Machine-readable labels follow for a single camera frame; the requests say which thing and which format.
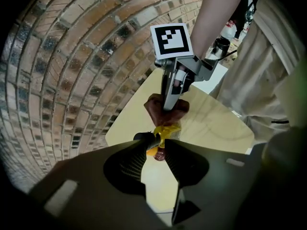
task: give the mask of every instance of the white surface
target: white surface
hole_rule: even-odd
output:
[[[156,35],[156,32],[155,32],[155,28],[166,27],[166,26],[167,27],[182,26],[184,28],[186,40],[187,40],[187,43],[188,43],[188,46],[189,46],[189,51],[161,55],[157,35]],[[189,31],[188,31],[187,25],[185,23],[170,23],[170,24],[153,25],[153,26],[150,27],[150,31],[151,31],[151,35],[152,35],[153,47],[154,47],[156,59],[166,59],[166,58],[172,58],[172,57],[194,55],[191,40],[190,40]],[[175,32],[176,32],[176,34],[172,35],[173,38],[168,39],[168,44],[164,45],[164,47],[165,47],[164,49],[179,48],[179,47],[183,46],[182,35],[181,35],[180,30],[175,30]],[[168,35],[170,33],[170,30],[165,31],[165,33]]]
[[[64,209],[69,199],[77,189],[78,184],[72,180],[67,180],[46,202],[44,209],[51,215],[57,217]]]
[[[154,7],[149,7],[143,10],[141,13],[135,17],[140,26],[145,25],[147,22],[157,17],[159,14]]]
[[[177,196],[178,182],[166,161],[147,156],[141,182],[146,185],[146,202],[155,213],[172,211]]]
[[[187,72],[178,69],[177,72],[176,72],[175,79],[179,80],[179,81],[182,81],[187,74],[188,74]]]
[[[157,214],[157,216],[160,218],[161,221],[163,221],[168,227],[172,226],[172,216],[173,212],[171,213],[163,213],[163,214]]]
[[[227,24],[224,26],[224,28],[221,31],[221,36],[227,38],[231,42],[234,39],[235,35],[236,35],[236,25],[227,22]]]
[[[215,86],[220,82],[220,80],[225,75],[227,70],[228,69],[226,67],[223,67],[221,64],[217,64],[209,81],[194,82],[192,83],[192,85],[204,91],[205,93],[209,94],[215,88]]]
[[[248,148],[247,150],[246,150],[246,155],[250,155],[251,154],[251,151],[253,150],[253,148]]]

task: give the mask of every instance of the bottle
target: bottle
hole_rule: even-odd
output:
[[[228,21],[221,31],[221,37],[228,39],[230,42],[236,35],[236,25],[232,21]]]
[[[165,160],[165,139],[179,139],[181,132],[180,123],[175,123],[169,126],[158,126],[154,129],[154,135],[160,135],[161,141],[157,147],[151,148],[146,152],[147,155],[153,156],[158,161]]]

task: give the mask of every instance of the brown object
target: brown object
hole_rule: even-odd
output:
[[[96,27],[88,37],[88,41],[94,45],[98,45],[115,27],[117,24],[109,17]]]
[[[157,161],[164,161],[165,160],[165,149],[158,147],[158,152],[154,156],[154,159]]]
[[[122,5],[116,15],[121,21],[127,19],[132,14],[136,14],[145,7],[159,2],[160,0],[133,0],[126,5]]]
[[[163,95],[152,94],[148,101],[144,104],[149,116],[151,117],[154,125],[168,126],[178,122],[188,111],[189,103],[184,100],[178,100],[173,110],[163,110]]]

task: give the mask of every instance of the yellow object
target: yellow object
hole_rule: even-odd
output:
[[[135,134],[154,131],[155,125],[144,103],[152,93],[160,93],[163,70],[157,68],[132,96],[106,134],[109,146],[133,140]],[[216,150],[245,153],[253,132],[227,107],[191,85],[181,99],[190,109],[180,120],[180,141]]]
[[[158,147],[154,147],[154,148],[151,148],[150,150],[148,150],[146,152],[146,154],[149,155],[149,156],[154,156],[154,155],[157,154],[157,152],[158,152]]]
[[[158,147],[165,148],[165,139],[178,139],[181,131],[180,123],[170,126],[158,126],[154,129],[154,135],[160,135],[161,141]],[[151,148],[146,152],[147,155],[154,156],[158,152],[158,147]]]

